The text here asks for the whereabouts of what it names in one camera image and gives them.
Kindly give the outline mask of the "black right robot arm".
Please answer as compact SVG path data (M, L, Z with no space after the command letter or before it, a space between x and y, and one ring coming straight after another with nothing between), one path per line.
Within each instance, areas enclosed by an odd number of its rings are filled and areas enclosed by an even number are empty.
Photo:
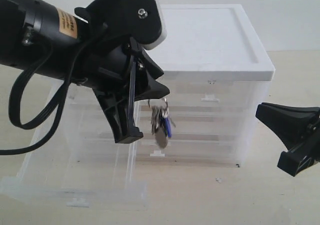
M0 0L0 62L91 88L116 143L143 137L134 103L159 99L169 89L148 51L166 38L156 0L94 0L69 14L43 0Z

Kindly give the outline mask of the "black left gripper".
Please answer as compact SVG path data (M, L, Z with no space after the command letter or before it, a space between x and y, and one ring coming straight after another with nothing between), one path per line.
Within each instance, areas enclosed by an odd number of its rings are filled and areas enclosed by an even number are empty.
M320 162L320 108L263 102L255 117L283 142L277 167L295 177Z

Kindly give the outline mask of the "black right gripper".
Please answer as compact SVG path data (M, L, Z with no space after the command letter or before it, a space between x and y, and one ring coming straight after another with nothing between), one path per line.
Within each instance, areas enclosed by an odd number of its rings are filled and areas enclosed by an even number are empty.
M93 38L75 73L92 88L117 144L143 138L135 125L134 101L161 99L170 93L157 81L164 71L143 47L147 8L144 0L94 0L74 10L87 21Z

